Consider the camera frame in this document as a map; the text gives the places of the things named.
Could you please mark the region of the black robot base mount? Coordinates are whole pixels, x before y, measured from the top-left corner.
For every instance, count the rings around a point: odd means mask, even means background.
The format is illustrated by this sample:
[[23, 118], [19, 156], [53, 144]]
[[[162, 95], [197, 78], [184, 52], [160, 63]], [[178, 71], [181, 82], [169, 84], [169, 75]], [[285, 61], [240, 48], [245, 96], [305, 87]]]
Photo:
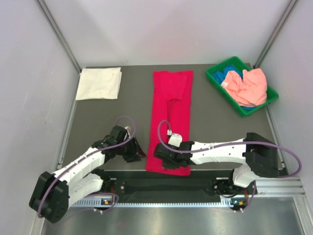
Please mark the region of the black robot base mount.
[[119, 196], [120, 203], [211, 203], [221, 196], [246, 198], [247, 189], [232, 186], [230, 170], [192, 170], [189, 176], [176, 176], [143, 170], [105, 171], [96, 169], [104, 178], [104, 192]]

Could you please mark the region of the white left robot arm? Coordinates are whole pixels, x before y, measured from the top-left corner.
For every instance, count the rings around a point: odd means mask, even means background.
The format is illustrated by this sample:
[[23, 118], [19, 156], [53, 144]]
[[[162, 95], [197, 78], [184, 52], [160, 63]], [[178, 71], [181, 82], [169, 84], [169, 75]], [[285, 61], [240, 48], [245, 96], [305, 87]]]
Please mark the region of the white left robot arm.
[[114, 126], [109, 135], [94, 142], [67, 166], [52, 173], [45, 171], [36, 182], [29, 207], [40, 218], [57, 223], [77, 201], [89, 195], [113, 195], [113, 183], [100, 166], [121, 156], [127, 163], [146, 157], [128, 127]]

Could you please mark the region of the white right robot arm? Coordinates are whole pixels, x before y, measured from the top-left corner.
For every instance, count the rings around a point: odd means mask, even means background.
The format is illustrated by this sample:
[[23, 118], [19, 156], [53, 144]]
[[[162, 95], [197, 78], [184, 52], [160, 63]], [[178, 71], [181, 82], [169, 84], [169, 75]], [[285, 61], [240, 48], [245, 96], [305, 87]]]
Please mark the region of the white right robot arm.
[[228, 181], [229, 190], [235, 194], [256, 179], [279, 176], [277, 149], [256, 133], [247, 133], [245, 138], [236, 141], [212, 143], [183, 141], [181, 135], [173, 134], [168, 143], [156, 145], [154, 156], [162, 161], [165, 169], [208, 163], [238, 164]]

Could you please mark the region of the red t-shirt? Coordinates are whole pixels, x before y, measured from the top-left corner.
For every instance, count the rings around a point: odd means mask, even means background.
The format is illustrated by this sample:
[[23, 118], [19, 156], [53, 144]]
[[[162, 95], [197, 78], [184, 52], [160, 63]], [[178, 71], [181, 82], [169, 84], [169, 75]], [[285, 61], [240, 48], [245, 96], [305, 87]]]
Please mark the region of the red t-shirt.
[[191, 172], [189, 166], [164, 169], [162, 161], [154, 156], [154, 150], [159, 143], [157, 128], [163, 120], [169, 121], [171, 130], [180, 134], [184, 141], [189, 140], [193, 75], [191, 70], [153, 73], [152, 119], [145, 167], [147, 171], [177, 176], [188, 176]]

